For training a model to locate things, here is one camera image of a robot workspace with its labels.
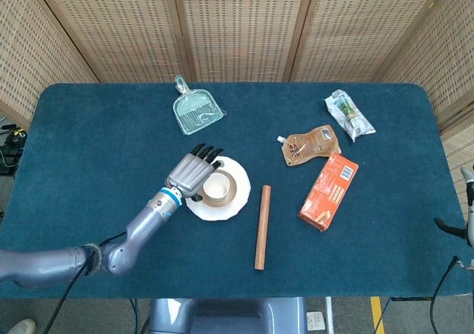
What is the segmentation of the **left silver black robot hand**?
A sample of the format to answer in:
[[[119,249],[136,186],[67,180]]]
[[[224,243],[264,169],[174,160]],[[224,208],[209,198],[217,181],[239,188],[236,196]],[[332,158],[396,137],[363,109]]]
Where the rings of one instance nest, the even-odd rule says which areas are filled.
[[[222,151],[222,148],[206,147],[205,143],[197,144],[170,172],[165,180],[166,186],[179,190],[182,198],[201,201],[203,197],[198,192],[210,175],[221,166],[216,157]]]

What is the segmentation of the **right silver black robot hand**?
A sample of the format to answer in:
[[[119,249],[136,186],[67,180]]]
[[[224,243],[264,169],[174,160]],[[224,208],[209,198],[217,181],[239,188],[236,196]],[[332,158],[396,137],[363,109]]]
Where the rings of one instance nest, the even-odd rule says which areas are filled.
[[[438,228],[447,234],[466,240],[467,245],[473,247],[473,170],[462,167],[461,174],[464,177],[466,184],[466,195],[467,195],[467,223],[464,228],[452,227],[444,223],[440,218],[434,218],[434,221]]]

